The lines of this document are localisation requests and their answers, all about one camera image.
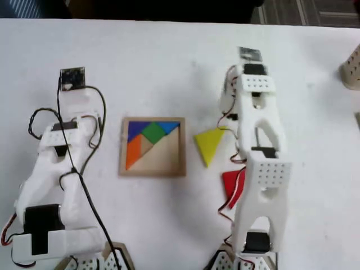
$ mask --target table surface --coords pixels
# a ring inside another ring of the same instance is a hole
[[[0,37],[1,225],[37,158],[38,141],[27,133],[32,112],[56,106],[61,68],[85,66],[87,84],[103,91],[108,107],[85,181],[112,239],[126,244],[137,269],[202,269],[230,232],[217,214],[225,200],[220,173],[237,166],[228,161],[230,134],[209,168],[193,135],[215,127],[224,73],[243,46],[261,50],[276,82],[294,161],[279,269],[358,267],[360,92],[342,85],[338,67],[359,44],[360,29],[1,19]],[[120,177],[125,116],[185,117],[187,176]],[[34,128],[53,120],[43,114]],[[16,268],[10,248],[0,249],[0,261]]]

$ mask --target tangram piece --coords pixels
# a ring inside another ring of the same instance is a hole
[[[153,144],[149,142],[149,140],[143,135],[140,134],[141,137],[141,150],[140,155],[143,156],[148,150],[150,150],[153,147]]]
[[[176,127],[180,125],[180,122],[156,122],[164,131],[166,134],[169,134],[171,131],[173,131]]]
[[[130,121],[129,122],[129,132],[128,132],[128,142],[134,139],[136,136],[146,128],[150,122],[148,121]]]
[[[212,129],[195,135],[195,142],[199,148],[202,159],[208,167],[212,162],[216,149],[220,143],[224,131],[221,129]]]
[[[239,170],[233,170],[231,172],[224,172],[222,174],[223,178],[223,184],[226,192],[227,199],[229,199],[235,189],[236,185],[236,177],[239,173]],[[237,193],[235,194],[235,197],[232,201],[229,203],[229,208],[232,209],[237,202],[237,200],[240,198],[240,195],[244,189],[244,183],[245,183],[245,174],[246,169],[239,175],[239,182],[238,182],[238,188]]]
[[[141,154],[141,135],[139,134],[128,143],[126,155],[126,169],[129,169],[135,161],[140,158]]]
[[[155,122],[151,122],[141,134],[143,134],[153,145],[166,135],[165,131]]]

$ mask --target red tangram piece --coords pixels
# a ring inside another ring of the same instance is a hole
[[[233,193],[233,191],[235,189],[236,177],[237,177],[238,173],[239,173],[239,170],[233,170],[231,172],[224,172],[222,174],[227,199],[229,199],[231,197],[231,195],[232,195],[232,193]],[[232,209],[234,207],[235,203],[239,199],[239,197],[240,197],[240,195],[241,195],[241,193],[242,193],[242,191],[244,189],[245,173],[246,172],[244,170],[244,172],[242,172],[240,174],[237,193],[235,194],[234,199],[229,203],[229,208],[230,209]]]

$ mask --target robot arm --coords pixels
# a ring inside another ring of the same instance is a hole
[[[240,48],[240,55],[243,63],[231,74],[237,77],[232,114],[238,119],[238,145],[247,165],[244,190],[232,228],[233,248],[237,255],[259,256],[280,249],[287,218],[291,161],[286,154],[286,138],[278,116],[275,84],[262,63],[261,54]],[[223,94],[223,109],[226,103],[230,107],[228,92]],[[268,137],[271,147],[259,145],[259,129]],[[259,217],[269,219],[269,232],[250,230]]]
[[[83,116],[97,115],[90,108],[87,94],[86,89],[81,88],[62,93],[64,118],[72,119],[63,123],[64,132],[76,168],[81,168],[88,155],[88,142],[92,134],[89,121]],[[76,106],[79,100],[85,102]],[[70,107],[77,111],[66,110]],[[79,176],[71,173],[71,169],[60,124],[52,124],[41,138],[34,170],[22,185],[15,203],[24,233],[12,238],[14,262],[27,263],[96,253],[104,248],[102,230],[89,211],[87,201],[82,201]],[[50,190],[59,185],[64,191],[62,203],[44,204],[43,200]]]

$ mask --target gray floor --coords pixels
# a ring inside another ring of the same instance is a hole
[[[251,23],[360,28],[353,0],[265,0]]]

